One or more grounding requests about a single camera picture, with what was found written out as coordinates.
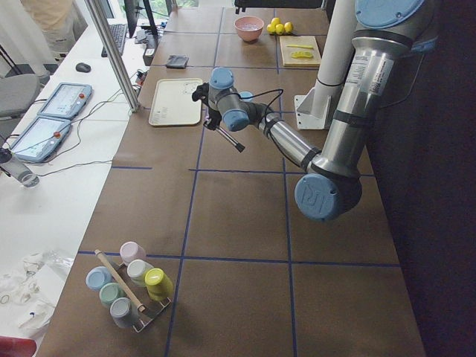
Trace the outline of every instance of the wooden stick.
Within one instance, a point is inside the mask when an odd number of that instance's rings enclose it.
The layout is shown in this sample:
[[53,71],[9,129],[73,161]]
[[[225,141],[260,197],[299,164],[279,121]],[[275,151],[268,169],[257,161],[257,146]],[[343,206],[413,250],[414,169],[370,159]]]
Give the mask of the wooden stick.
[[109,270],[109,273],[111,273],[113,278],[118,282],[122,290],[124,290],[127,297],[131,299],[135,307],[137,307],[140,312],[144,312],[144,310],[146,309],[145,305],[140,302],[139,299],[137,299],[132,290],[127,286],[124,280],[122,280],[122,277],[120,277],[120,275],[115,271],[104,252],[100,251],[99,249],[96,249],[94,253],[96,254],[96,257],[101,261],[101,263],[107,268],[107,270]]

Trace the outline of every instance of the white tray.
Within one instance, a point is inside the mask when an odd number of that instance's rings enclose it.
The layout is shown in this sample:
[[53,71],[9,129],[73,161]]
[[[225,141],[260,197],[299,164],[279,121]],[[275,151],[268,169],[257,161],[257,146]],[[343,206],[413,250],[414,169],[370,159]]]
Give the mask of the white tray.
[[200,121],[202,102],[192,93],[203,84],[200,78],[164,79],[157,82],[150,109],[152,126],[195,125]]

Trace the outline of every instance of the monitor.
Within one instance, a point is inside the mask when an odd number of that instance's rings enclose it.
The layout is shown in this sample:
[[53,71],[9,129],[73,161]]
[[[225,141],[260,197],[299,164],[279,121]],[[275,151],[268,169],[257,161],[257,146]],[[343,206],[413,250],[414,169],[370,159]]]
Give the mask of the monitor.
[[157,36],[158,34],[149,0],[142,0],[141,2],[144,4],[144,7],[139,5],[139,0],[124,0],[124,10],[126,11],[127,27],[129,29],[130,38],[134,36],[138,17],[143,9],[145,9],[149,20],[149,27],[147,29],[150,30],[153,36]]
[[141,11],[141,8],[139,7],[139,0],[124,0],[124,10],[126,11],[129,37],[132,38],[134,36],[135,28],[137,27],[137,20]]

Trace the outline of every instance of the dark wall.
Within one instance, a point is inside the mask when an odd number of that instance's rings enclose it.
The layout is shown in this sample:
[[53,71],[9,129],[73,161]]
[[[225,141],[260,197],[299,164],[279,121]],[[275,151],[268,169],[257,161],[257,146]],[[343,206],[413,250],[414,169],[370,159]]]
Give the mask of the dark wall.
[[[428,357],[476,356],[475,10],[442,4],[436,51],[368,143]],[[408,86],[418,60],[393,79]]]

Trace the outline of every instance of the ur logo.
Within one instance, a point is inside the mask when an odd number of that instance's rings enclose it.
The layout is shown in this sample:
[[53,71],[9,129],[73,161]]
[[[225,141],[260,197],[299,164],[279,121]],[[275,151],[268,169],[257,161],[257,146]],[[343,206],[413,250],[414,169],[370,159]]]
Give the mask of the ur logo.
[[316,190],[310,184],[306,184],[303,195],[301,196],[301,204],[320,212],[324,205],[325,196],[321,194],[320,190]]

